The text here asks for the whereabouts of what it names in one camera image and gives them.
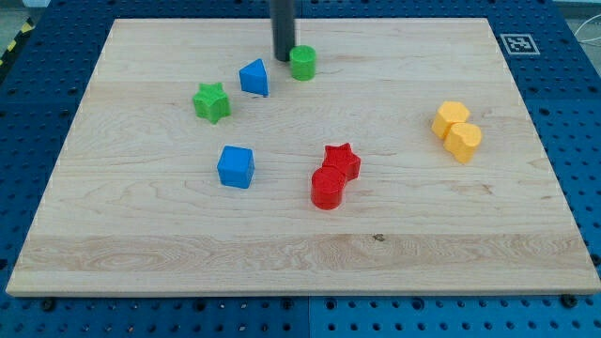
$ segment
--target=wood grain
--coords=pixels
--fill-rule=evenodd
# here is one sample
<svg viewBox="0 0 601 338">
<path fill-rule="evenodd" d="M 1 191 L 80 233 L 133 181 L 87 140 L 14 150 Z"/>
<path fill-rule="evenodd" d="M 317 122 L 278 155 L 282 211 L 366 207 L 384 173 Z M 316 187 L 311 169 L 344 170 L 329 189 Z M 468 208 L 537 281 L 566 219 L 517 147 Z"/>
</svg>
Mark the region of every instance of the wood grain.
<svg viewBox="0 0 601 338">
<path fill-rule="evenodd" d="M 14 296 L 498 295 L 601 285 L 484 19 L 299 20 L 317 76 L 271 57 L 266 20 L 117 20 L 11 276 Z M 262 57 L 270 96 L 239 90 Z M 223 82 L 233 114 L 193 112 Z M 462 100 L 468 165 L 430 130 Z M 360 178 L 315 208 L 323 146 Z M 224 187 L 224 145 L 254 150 Z"/>
</svg>

